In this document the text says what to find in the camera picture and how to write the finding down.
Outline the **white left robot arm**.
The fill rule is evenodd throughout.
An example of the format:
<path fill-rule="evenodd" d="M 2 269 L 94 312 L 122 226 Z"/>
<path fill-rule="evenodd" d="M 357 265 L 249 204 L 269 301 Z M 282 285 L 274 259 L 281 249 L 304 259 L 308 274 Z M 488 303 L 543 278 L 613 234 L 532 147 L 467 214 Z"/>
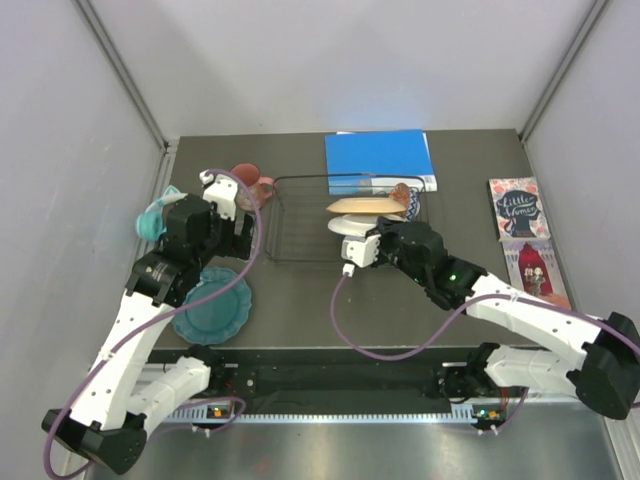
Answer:
<path fill-rule="evenodd" d="M 219 197 L 186 193 L 156 201 L 160 233 L 153 249 L 134 263 L 107 339 L 66 404 L 43 418 L 43 466 L 50 478 L 59 476 L 51 462 L 54 445 L 85 459 L 87 465 L 128 472 L 168 416 L 194 395 L 212 397 L 226 387 L 227 374 L 216 356 L 192 347 L 168 373 L 139 393 L 133 391 L 165 326 L 241 283 L 258 258 L 264 237 L 259 206 L 252 207 L 237 231 L 224 205 Z M 187 303 L 187 294 L 214 257 L 234 257 L 246 265 L 229 284 Z"/>

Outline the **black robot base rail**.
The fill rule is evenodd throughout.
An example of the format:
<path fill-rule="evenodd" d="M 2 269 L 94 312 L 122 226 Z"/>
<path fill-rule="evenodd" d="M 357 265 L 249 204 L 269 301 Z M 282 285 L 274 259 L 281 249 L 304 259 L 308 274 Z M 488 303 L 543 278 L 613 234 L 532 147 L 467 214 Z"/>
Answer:
<path fill-rule="evenodd" d="M 486 398 L 503 404 L 503 388 L 471 365 L 471 349 L 429 348 L 394 361 L 351 348 L 212 349 L 207 397 L 233 395 L 246 414 L 339 415 L 448 413 Z"/>

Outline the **white watermelon plate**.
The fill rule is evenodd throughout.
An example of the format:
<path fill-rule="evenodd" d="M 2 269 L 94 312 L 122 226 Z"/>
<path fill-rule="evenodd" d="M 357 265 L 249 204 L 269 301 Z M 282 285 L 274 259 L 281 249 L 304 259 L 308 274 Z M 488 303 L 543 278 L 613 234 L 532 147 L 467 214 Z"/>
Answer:
<path fill-rule="evenodd" d="M 328 229 L 345 237 L 366 237 L 377 226 L 377 215 L 345 214 L 332 218 Z"/>

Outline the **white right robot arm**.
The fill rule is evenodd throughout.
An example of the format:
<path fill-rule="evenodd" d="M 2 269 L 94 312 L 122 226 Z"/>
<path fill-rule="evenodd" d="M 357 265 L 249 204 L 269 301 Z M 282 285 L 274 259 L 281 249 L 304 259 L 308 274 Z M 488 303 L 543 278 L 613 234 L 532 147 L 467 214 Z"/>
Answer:
<path fill-rule="evenodd" d="M 539 345 L 539 350 L 485 346 L 467 370 L 469 388 L 487 396 L 499 387 L 571 395 L 592 411 L 624 420 L 639 394 L 639 331 L 618 312 L 602 319 L 570 311 L 518 290 L 486 269 L 448 253 L 424 222 L 381 217 L 376 261 L 417 283 L 453 316 L 488 321 Z"/>

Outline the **black wire dish rack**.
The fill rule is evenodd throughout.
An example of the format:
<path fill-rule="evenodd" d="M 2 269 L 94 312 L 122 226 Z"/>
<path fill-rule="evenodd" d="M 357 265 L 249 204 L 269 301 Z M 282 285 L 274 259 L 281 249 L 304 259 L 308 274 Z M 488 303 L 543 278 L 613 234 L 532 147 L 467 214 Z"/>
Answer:
<path fill-rule="evenodd" d="M 403 183 L 411 191 L 408 213 L 427 221 L 427 194 L 436 190 L 428 176 L 346 173 L 281 176 L 269 200 L 264 253 L 281 264 L 327 266 L 341 261 L 342 238 L 328 229 L 334 217 L 327 207 L 343 198 L 386 197 Z"/>

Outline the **red patterned small bowl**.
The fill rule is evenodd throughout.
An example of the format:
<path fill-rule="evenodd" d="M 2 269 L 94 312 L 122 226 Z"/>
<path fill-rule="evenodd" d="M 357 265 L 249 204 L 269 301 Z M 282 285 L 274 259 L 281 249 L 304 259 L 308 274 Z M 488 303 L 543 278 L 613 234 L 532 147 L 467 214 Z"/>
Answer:
<path fill-rule="evenodd" d="M 418 192 L 405 183 L 396 184 L 391 190 L 389 197 L 405 207 L 402 217 L 413 220 L 421 210 L 421 203 Z"/>

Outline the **teal scalloped plate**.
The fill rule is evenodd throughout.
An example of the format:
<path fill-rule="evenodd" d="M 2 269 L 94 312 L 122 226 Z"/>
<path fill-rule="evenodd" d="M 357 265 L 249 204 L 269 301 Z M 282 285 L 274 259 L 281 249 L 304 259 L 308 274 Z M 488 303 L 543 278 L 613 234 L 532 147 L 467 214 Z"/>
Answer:
<path fill-rule="evenodd" d="M 191 304 L 215 293 L 238 274 L 227 268 L 206 268 L 199 283 L 187 294 Z M 252 291 L 244 279 L 208 302 L 176 315 L 174 332 L 190 344 L 219 345 L 234 337 L 249 319 Z"/>

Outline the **peach bird plate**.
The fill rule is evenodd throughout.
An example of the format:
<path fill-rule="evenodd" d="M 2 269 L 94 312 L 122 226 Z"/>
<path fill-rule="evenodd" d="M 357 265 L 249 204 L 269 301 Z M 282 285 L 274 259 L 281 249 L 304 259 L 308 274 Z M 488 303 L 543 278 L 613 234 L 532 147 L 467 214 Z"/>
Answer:
<path fill-rule="evenodd" d="M 353 197 L 341 198 L 327 206 L 326 210 L 337 214 L 387 215 L 402 214 L 406 207 L 388 197 Z"/>

